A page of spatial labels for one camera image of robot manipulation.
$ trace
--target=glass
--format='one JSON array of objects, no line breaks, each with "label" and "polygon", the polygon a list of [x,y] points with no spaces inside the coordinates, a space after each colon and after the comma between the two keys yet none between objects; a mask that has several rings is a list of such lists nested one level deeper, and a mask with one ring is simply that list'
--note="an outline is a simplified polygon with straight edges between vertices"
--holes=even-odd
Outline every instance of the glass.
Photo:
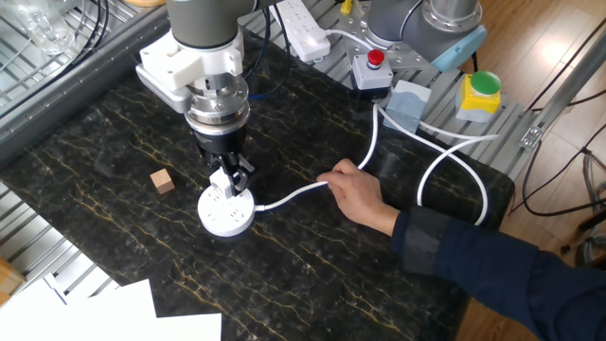
[{"label": "glass", "polygon": [[74,32],[48,0],[0,0],[27,31],[29,38],[47,55],[63,53],[74,43]]}]

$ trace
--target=power strip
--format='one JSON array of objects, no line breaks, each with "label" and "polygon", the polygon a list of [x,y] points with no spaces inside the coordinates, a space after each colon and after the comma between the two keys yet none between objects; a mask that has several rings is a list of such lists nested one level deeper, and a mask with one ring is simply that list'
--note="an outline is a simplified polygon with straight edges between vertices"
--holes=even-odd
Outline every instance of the power strip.
[{"label": "power strip", "polygon": [[[315,22],[301,0],[284,0],[277,3],[277,6],[286,27],[288,40],[301,61],[318,60],[330,53],[326,32]],[[270,11],[279,24],[274,6],[270,7]]]}]

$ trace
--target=emergency stop button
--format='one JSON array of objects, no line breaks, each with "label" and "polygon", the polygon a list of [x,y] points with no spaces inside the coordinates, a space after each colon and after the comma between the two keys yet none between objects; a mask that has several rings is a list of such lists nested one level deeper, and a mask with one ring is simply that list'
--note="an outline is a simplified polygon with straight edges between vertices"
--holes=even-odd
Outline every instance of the emergency stop button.
[{"label": "emergency stop button", "polygon": [[385,54],[379,49],[373,49],[368,52],[368,67],[373,70],[381,68],[381,64],[385,60]]}]

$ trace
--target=wooden floor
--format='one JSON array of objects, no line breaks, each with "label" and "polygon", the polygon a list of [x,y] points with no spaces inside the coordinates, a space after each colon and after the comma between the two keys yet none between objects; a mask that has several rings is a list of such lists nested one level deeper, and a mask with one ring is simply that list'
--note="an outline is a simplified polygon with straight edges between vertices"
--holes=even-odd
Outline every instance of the wooden floor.
[{"label": "wooden floor", "polygon": [[[489,31],[488,40],[478,51],[480,69],[499,75],[504,83],[503,92],[526,105],[564,67],[582,41],[606,16],[606,0],[480,0],[480,3],[484,9],[484,25]],[[576,62],[572,63],[565,76],[576,65]],[[469,64],[464,70],[470,70]],[[557,86],[539,102],[539,107],[553,95]],[[578,99],[605,88],[606,66],[603,66],[579,93]],[[561,116],[544,138],[528,189],[535,189],[553,176],[605,123],[606,96],[574,107]],[[606,161],[606,132],[589,149]],[[606,181],[606,175],[597,168],[595,170],[596,181]],[[526,171],[516,181],[516,204],[520,201],[524,174]],[[580,156],[567,172],[529,202],[535,210],[553,211],[588,201]],[[591,209],[586,209],[555,218],[539,218],[522,207],[506,217],[501,231],[556,254],[560,254],[561,246],[571,244],[573,250],[562,258],[574,264],[576,245],[587,238],[587,235],[577,233],[576,226],[590,215]],[[519,323],[473,301],[457,341],[476,340],[538,339]]]}]

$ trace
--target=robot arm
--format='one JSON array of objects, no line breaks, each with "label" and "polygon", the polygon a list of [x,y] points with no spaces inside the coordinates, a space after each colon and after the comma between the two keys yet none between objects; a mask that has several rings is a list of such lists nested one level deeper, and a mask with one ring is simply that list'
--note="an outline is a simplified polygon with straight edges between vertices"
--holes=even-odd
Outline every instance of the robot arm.
[{"label": "robot arm", "polygon": [[373,0],[368,27],[387,42],[404,41],[442,72],[467,61],[484,43],[478,0]]},{"label": "robot arm", "polygon": [[[207,165],[222,167],[227,199],[245,191],[255,171],[241,155],[250,106],[237,19],[273,3],[168,0],[171,31],[141,50],[136,68],[146,86],[184,114]],[[373,0],[368,27],[384,42],[404,40],[445,71],[484,41],[480,17],[478,0]]]}]

